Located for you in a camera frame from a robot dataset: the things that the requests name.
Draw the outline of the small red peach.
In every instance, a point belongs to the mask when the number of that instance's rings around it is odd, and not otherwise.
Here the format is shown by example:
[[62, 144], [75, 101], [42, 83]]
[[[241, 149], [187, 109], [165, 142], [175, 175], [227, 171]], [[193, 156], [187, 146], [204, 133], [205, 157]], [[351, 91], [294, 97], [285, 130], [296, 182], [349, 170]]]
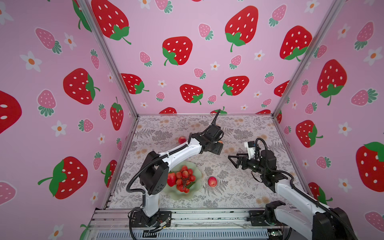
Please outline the small red peach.
[[210, 187], [214, 188], [218, 184], [218, 180], [215, 177], [209, 177], [208, 184]]
[[178, 138], [178, 143], [181, 145], [183, 143], [185, 143], [187, 141], [187, 139], [184, 137], [184, 136], [181, 136]]

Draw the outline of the red cherry bunch with leaf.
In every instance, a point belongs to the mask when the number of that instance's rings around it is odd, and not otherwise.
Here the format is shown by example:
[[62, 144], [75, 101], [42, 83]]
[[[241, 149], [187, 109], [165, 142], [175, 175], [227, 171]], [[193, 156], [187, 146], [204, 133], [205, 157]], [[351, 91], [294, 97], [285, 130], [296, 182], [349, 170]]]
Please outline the red cherry bunch with leaf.
[[189, 169], [187, 166], [182, 166], [181, 170], [176, 172], [176, 185], [177, 190], [182, 193], [189, 193], [191, 186], [196, 181], [196, 176], [192, 169]]

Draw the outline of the small red peach back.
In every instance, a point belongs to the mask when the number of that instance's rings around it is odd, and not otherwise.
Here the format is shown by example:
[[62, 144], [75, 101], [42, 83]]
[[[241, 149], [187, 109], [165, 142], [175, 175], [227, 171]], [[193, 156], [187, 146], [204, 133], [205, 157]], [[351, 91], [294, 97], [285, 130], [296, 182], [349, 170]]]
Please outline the small red peach back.
[[183, 143], [185, 143], [187, 141], [187, 139], [184, 137], [184, 136], [181, 136], [178, 138], [178, 143], [181, 145]]

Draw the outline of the red strawberry with green leaves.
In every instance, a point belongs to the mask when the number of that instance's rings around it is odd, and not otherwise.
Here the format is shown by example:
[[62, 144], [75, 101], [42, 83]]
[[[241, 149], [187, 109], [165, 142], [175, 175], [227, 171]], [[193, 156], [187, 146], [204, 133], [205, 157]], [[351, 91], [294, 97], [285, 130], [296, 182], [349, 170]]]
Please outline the red strawberry with green leaves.
[[175, 173], [169, 173], [168, 174], [168, 179], [167, 179], [167, 184], [169, 187], [173, 187], [176, 184], [177, 177]]

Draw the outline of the small red peach front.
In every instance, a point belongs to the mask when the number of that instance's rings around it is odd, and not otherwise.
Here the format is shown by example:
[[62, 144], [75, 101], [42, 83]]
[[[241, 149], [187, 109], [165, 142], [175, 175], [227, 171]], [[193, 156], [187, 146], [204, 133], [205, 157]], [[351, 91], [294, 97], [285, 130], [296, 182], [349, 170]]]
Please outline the small red peach front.
[[208, 184], [210, 187], [214, 188], [218, 184], [218, 180], [215, 177], [209, 177]]

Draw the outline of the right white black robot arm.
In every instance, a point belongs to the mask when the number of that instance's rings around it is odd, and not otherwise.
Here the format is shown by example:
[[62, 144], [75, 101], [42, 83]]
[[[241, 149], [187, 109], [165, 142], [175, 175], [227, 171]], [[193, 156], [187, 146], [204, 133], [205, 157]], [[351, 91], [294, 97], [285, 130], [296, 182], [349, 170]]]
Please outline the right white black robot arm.
[[261, 183], [295, 206], [292, 210], [282, 201], [267, 204], [262, 216], [268, 224], [285, 224], [308, 240], [357, 239], [346, 212], [330, 208], [296, 187], [290, 173], [277, 169], [277, 158], [263, 139], [246, 142], [245, 147], [246, 154], [228, 157], [234, 167], [258, 173]]

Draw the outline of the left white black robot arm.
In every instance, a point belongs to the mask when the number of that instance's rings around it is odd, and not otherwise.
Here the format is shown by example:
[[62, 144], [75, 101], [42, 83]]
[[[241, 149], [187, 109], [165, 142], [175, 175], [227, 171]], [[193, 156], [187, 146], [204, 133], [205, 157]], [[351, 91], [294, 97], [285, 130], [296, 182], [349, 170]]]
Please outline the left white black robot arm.
[[129, 226], [138, 224], [140, 227], [152, 227], [161, 215], [159, 209], [159, 193], [167, 184], [169, 172], [178, 164], [190, 157], [210, 152], [220, 155], [223, 144], [220, 142], [224, 132], [216, 125], [218, 111], [212, 123], [201, 133], [191, 133], [188, 140], [163, 153], [154, 151], [148, 153], [140, 170], [132, 177], [126, 186], [128, 193], [139, 192], [142, 194], [141, 207], [132, 210], [129, 217]]

